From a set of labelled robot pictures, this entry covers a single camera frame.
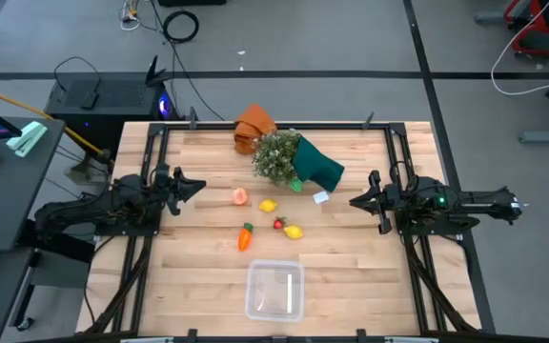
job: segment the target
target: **red strawberry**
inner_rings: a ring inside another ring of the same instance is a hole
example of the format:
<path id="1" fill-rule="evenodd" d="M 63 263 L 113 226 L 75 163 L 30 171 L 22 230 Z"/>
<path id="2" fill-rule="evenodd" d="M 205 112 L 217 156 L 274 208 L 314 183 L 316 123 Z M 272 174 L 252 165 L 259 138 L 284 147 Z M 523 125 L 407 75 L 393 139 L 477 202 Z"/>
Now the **red strawberry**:
<path id="1" fill-rule="evenodd" d="M 285 218 L 277 218 L 273 223 L 273 228 L 275 229 L 283 229 L 285 226 Z"/>

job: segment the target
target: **white sticker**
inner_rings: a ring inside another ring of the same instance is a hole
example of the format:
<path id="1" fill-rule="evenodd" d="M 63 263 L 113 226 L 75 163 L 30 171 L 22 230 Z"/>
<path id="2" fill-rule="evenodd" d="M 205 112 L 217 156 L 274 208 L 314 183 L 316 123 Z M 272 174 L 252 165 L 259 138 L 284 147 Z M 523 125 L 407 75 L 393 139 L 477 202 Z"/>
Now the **white sticker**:
<path id="1" fill-rule="evenodd" d="M 324 201 L 327 201 L 330 199 L 330 197 L 328 196 L 328 193 L 326 193 L 325 191 L 323 192 L 319 192 L 315 195 L 313 195 L 313 199 L 315 200 L 315 203 L 316 204 L 320 204 Z"/>

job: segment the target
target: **potted plant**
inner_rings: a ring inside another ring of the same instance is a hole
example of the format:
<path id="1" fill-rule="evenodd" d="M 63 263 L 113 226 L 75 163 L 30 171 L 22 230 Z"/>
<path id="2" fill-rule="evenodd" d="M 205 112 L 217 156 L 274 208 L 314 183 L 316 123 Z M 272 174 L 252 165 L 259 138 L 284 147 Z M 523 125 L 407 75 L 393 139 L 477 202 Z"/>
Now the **potted plant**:
<path id="1" fill-rule="evenodd" d="M 254 140 L 255 154 L 252 163 L 254 174 L 267 177 L 277 186 L 290 185 L 299 192 L 302 183 L 297 179 L 294 158 L 300 134 L 294 130 L 271 131 Z"/>

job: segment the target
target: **toy carrot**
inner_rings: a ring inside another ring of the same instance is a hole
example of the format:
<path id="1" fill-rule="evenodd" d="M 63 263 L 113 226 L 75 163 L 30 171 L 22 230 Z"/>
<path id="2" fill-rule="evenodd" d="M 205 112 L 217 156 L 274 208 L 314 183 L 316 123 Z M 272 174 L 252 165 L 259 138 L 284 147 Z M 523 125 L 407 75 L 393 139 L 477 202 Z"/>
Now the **toy carrot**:
<path id="1" fill-rule="evenodd" d="M 244 252 L 249 247 L 249 243 L 252 242 L 252 231 L 254 230 L 254 226 L 245 223 L 243 226 L 243 230 L 240 231 L 240 235 L 238 236 L 238 250 L 240 252 Z"/>

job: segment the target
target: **orange cloth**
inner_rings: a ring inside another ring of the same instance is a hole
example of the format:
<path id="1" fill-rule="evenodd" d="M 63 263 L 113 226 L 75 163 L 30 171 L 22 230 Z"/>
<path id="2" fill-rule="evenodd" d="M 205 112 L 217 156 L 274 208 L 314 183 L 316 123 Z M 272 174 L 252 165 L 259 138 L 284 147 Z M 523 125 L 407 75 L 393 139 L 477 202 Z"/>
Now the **orange cloth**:
<path id="1" fill-rule="evenodd" d="M 234 142 L 236 151 L 242 154 L 254 152 L 252 144 L 254 139 L 263 134 L 276 130 L 276 125 L 268 113 L 257 104 L 252 104 L 243 114 L 236 118 L 236 130 Z"/>

